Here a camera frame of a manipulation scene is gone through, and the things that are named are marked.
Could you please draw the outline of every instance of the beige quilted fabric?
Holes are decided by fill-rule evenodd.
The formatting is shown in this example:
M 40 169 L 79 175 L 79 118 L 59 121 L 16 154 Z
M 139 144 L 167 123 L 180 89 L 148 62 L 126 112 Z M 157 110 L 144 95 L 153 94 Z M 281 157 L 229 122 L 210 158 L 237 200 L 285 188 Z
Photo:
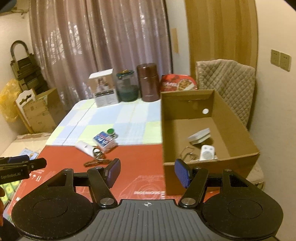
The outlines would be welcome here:
M 215 89 L 246 126 L 255 87 L 255 69 L 234 60 L 197 61 L 199 89 Z

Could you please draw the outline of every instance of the red table mat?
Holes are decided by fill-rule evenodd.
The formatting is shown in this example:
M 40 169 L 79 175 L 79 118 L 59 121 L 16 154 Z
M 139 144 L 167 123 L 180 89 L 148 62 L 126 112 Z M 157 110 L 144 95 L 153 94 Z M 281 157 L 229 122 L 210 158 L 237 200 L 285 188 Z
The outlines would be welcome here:
M 38 156 L 41 157 L 47 160 L 46 168 L 33 171 L 29 179 L 22 181 L 12 199 L 8 214 L 11 214 L 18 200 L 64 168 L 73 168 L 74 172 L 86 172 L 89 168 L 85 168 L 83 164 L 92 160 L 92 157 L 70 146 L 46 146 Z M 179 201 L 181 196 L 165 195 L 162 145 L 118 146 L 107 154 L 107 158 L 119 158 L 121 161 L 120 175 L 111 188 L 118 202 L 121 199 Z M 91 200 L 88 187 L 77 187 L 76 191 Z

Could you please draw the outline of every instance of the yellow plastic bag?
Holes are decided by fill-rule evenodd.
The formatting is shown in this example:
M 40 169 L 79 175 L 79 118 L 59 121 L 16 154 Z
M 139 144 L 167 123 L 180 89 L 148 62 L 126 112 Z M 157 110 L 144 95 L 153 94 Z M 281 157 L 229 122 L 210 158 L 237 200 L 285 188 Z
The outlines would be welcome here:
M 8 122 L 14 122 L 17 119 L 17 105 L 15 103 L 21 88 L 17 80 L 11 79 L 0 93 L 0 110 Z

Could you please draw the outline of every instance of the crosshair mark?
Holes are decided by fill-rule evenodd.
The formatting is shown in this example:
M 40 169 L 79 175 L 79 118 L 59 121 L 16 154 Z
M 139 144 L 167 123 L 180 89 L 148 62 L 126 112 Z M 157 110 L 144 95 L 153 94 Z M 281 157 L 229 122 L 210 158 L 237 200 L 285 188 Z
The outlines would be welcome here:
M 153 205 L 153 204 L 150 203 L 150 202 L 145 202 L 143 205 L 145 205 L 146 207 L 150 207 L 150 206 Z

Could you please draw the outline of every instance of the stack of cardboard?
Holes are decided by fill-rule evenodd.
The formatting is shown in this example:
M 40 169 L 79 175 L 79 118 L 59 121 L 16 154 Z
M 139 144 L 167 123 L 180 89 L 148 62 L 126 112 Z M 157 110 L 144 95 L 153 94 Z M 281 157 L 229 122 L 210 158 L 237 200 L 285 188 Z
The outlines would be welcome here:
M 35 133 L 53 132 L 66 115 L 56 88 L 37 95 L 23 109 Z

